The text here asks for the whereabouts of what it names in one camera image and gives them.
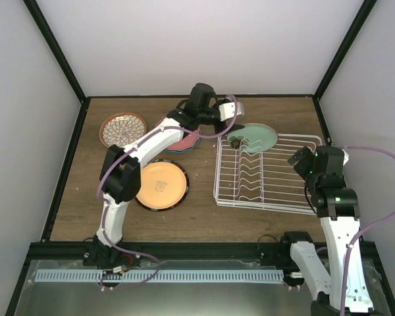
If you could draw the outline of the green plate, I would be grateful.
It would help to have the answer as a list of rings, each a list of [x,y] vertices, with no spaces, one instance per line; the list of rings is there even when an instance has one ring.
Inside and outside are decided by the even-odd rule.
[[[267,125],[249,123],[242,129],[229,133],[227,141],[234,149],[246,153],[259,153],[271,149],[278,141],[278,134]]]

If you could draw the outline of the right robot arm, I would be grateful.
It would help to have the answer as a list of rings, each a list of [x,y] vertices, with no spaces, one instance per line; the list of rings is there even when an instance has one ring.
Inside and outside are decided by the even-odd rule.
[[[306,201],[327,244],[327,267],[306,232],[286,232],[286,244],[279,249],[281,261],[296,264],[302,274],[312,297],[312,315],[378,315],[362,265],[358,197],[343,175],[347,160],[344,150],[325,145],[302,147],[288,159],[304,181]]]

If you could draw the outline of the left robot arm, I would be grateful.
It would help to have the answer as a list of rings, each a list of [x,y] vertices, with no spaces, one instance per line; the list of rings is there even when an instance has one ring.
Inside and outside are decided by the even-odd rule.
[[[129,203],[140,191],[142,169],[170,145],[195,136],[201,125],[212,126],[218,138],[237,129],[236,119],[243,114],[244,106],[235,96],[219,99],[210,85],[197,83],[153,130],[131,144],[109,147],[96,191],[103,203],[101,220],[84,265],[113,266],[123,253],[141,257],[141,252],[122,248],[122,225]]]

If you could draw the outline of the blue dotted plate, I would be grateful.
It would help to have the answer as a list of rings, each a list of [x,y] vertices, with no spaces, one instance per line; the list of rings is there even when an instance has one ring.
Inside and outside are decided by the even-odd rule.
[[[183,153],[194,148],[194,146],[199,142],[199,136],[188,134],[185,138],[166,148],[168,152]]]

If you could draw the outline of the red dotted scalloped plate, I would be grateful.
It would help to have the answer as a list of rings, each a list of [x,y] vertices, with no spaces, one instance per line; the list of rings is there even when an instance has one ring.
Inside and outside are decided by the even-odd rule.
[[[155,127],[159,131],[155,137],[158,141],[156,148],[160,151],[168,149],[169,151],[183,152],[194,147],[199,139],[199,128],[189,134],[173,118],[164,118]]]

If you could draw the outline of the floral patterned brown plate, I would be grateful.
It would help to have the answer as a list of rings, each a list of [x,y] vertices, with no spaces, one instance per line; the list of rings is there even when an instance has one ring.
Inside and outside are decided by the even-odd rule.
[[[99,139],[106,147],[123,147],[147,132],[145,120],[136,113],[123,112],[110,116],[101,125]]]

